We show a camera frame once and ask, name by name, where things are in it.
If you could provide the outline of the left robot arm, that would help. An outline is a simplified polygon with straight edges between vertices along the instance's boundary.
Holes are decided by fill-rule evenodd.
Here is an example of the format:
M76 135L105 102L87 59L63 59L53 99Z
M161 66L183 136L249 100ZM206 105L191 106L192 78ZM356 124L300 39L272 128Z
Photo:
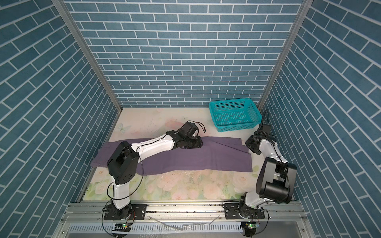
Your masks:
M112 177L113 195L110 204L103 208L104 220L128 220L134 217L130 197L130 181L137 173L138 164L148 157L176 148L195 149L203 146L199 131L206 132L202 123L185 122L178 130L168 131L157 138L140 142L118 144L115 152L107 162L107 168Z

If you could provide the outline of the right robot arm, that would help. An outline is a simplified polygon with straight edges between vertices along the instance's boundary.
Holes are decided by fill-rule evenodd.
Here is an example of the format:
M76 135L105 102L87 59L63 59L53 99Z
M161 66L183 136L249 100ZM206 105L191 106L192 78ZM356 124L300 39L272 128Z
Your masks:
M239 215L248 219L256 216L260 212L260 206L265 203L282 204L292 200L297 167L282 155L268 124L260 123L245 145L252 152L265 157L258 175L256 191L246 192L238 205Z

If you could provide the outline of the teal plastic basket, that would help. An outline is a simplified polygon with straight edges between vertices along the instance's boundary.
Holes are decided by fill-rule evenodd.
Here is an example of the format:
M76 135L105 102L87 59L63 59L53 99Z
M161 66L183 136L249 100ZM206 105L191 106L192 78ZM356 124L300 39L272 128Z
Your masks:
M218 132L252 129L262 115L251 99L232 99L209 103L212 121Z

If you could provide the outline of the purple trousers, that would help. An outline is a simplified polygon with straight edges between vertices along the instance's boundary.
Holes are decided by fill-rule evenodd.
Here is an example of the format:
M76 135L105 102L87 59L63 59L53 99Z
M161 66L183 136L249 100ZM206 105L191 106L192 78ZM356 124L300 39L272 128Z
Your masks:
M143 160L137 167L139 175L158 175L172 171L218 170L251 173L252 157L240 138L202 138L203 146L197 149L180 149L161 152Z

